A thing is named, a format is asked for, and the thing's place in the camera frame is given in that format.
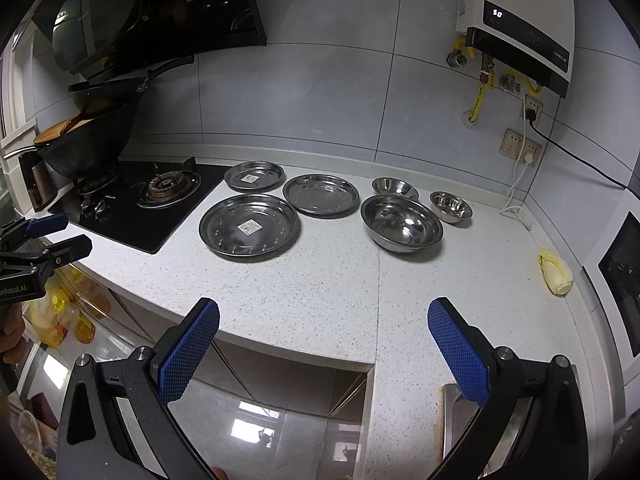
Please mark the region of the left hand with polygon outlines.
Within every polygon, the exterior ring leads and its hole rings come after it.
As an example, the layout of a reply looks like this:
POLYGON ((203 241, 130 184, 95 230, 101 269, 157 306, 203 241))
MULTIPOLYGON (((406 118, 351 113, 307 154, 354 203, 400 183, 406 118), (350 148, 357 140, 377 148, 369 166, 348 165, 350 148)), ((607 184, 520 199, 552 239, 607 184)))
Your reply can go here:
POLYGON ((26 339, 22 305, 14 304, 6 312, 6 319, 1 329, 0 352, 3 362, 18 364, 25 356, 26 339))

